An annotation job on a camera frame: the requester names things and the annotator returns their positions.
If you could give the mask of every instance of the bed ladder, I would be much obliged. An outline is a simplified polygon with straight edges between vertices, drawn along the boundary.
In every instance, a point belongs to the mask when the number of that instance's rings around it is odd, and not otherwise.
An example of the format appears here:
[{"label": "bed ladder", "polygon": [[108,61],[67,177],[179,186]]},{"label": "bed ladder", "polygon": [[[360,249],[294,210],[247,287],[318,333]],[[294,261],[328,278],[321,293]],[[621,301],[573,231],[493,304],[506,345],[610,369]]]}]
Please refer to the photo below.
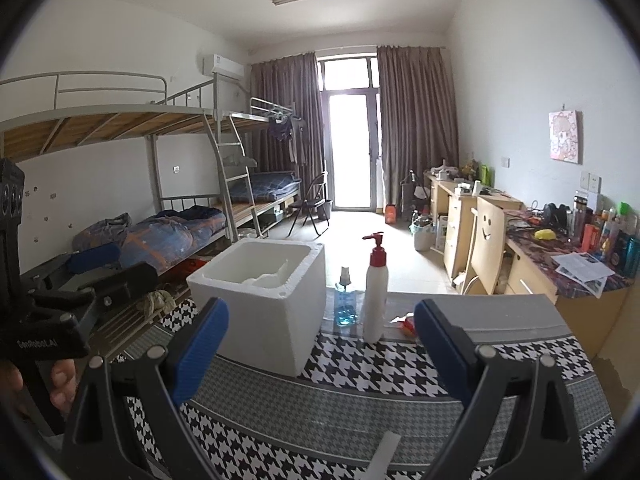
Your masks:
[{"label": "bed ladder", "polygon": [[[254,193],[253,189],[251,188],[251,177],[249,176],[249,168],[246,166],[247,156],[244,152],[244,146],[242,145],[242,140],[240,138],[238,130],[236,129],[233,118],[229,116],[228,120],[231,123],[234,134],[236,135],[236,140],[234,142],[220,142],[222,135],[222,118],[216,117],[218,126],[216,128],[217,135],[214,135],[209,124],[209,120],[207,119],[207,115],[202,114],[202,123],[204,124],[205,131],[209,136],[209,142],[213,147],[213,152],[216,155],[216,163],[218,165],[218,180],[220,181],[220,194],[222,195],[222,205],[226,216],[226,225],[229,228],[231,243],[234,244],[239,240],[239,236],[238,226],[236,225],[236,219],[234,218],[234,209],[231,202],[231,195],[229,194],[230,182],[235,182],[236,180],[244,180],[249,197],[249,209],[251,210],[251,216],[254,219],[255,233],[258,238],[262,238],[262,231],[260,229],[260,222],[258,222],[258,213],[255,210]],[[238,176],[232,176],[230,178],[226,176],[225,161],[220,155],[221,146],[233,146],[236,149],[239,148],[239,151],[241,153],[239,160],[242,164],[244,164],[244,166],[235,164],[234,167],[241,169],[244,168],[244,173],[241,173]]]}]

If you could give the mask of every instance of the drawer handle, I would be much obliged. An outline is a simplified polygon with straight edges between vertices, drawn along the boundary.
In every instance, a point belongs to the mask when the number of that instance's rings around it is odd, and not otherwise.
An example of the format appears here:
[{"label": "drawer handle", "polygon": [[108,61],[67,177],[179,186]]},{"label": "drawer handle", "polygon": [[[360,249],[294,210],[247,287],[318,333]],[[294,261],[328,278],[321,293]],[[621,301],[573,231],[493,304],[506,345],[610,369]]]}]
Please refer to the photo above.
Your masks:
[{"label": "drawer handle", "polygon": [[527,289],[527,292],[528,292],[529,294],[533,294],[533,290],[531,290],[531,289],[529,288],[529,285],[527,285],[527,284],[524,282],[524,280],[522,280],[522,279],[521,279],[521,280],[520,280],[520,283],[522,284],[522,286],[523,286],[524,288],[526,288],[526,289]]}]

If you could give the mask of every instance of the curtain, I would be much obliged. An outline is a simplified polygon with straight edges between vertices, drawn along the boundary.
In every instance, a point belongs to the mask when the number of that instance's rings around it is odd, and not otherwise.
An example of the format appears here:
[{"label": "curtain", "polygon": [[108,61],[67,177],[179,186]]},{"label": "curtain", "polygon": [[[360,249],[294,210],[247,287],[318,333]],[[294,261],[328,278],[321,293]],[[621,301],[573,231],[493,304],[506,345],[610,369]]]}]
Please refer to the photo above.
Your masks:
[{"label": "curtain", "polygon": [[409,170],[458,165],[455,97],[439,48],[381,46],[378,65],[385,200],[398,204]]},{"label": "curtain", "polygon": [[300,135],[304,164],[294,167],[289,158],[288,142],[279,142],[266,130],[252,139],[257,171],[297,170],[303,190],[324,170],[322,111],[318,86],[318,60],[313,52],[275,59],[251,66],[251,92],[255,97],[286,107],[306,121]]}]

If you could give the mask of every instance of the red pump dispenser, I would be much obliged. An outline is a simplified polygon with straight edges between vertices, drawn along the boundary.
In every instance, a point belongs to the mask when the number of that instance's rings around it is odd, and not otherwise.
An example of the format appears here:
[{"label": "red pump dispenser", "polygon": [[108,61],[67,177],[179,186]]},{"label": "red pump dispenser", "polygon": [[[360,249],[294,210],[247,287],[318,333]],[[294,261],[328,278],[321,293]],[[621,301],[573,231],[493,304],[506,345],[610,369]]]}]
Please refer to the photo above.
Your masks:
[{"label": "red pump dispenser", "polygon": [[375,240],[376,246],[371,251],[371,257],[369,259],[369,265],[371,267],[385,267],[386,266],[386,252],[382,246],[382,237],[384,233],[373,233],[372,235],[362,237],[363,240]]}]

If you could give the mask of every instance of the wall socket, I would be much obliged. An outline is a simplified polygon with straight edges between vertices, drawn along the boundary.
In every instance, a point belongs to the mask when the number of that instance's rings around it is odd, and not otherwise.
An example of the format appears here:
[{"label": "wall socket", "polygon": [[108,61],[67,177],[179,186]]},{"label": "wall socket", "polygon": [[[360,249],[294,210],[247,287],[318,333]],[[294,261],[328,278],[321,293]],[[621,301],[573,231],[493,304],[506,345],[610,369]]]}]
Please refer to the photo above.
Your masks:
[{"label": "wall socket", "polygon": [[589,189],[589,181],[591,180],[591,175],[588,171],[583,171],[580,173],[580,189],[588,190]]},{"label": "wall socket", "polygon": [[591,191],[592,193],[599,193],[601,185],[602,179],[599,176],[591,173],[589,176],[589,191]]}]

